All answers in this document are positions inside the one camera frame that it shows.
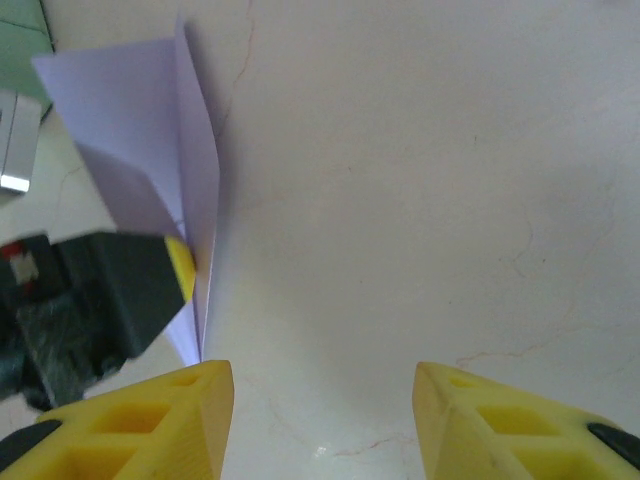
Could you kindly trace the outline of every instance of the black plastic part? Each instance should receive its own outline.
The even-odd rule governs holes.
[[[37,235],[0,247],[0,400],[22,392],[39,410],[81,400],[184,303],[161,236],[99,232],[50,245]]]
[[[38,445],[62,425],[60,420],[47,420],[13,432],[0,441],[0,473]]]
[[[123,233],[83,238],[117,324],[116,341],[135,358],[164,330],[167,316],[170,320],[185,304],[164,238]]]
[[[640,438],[602,423],[589,423],[587,428],[611,450],[640,470]]]

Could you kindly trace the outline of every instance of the white floor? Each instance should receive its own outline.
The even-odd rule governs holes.
[[[640,4],[45,3],[59,49],[192,22],[224,182],[223,478],[424,478],[419,360],[640,433]],[[0,240],[109,225],[81,165],[52,117]],[[161,339],[113,383],[177,366]]]

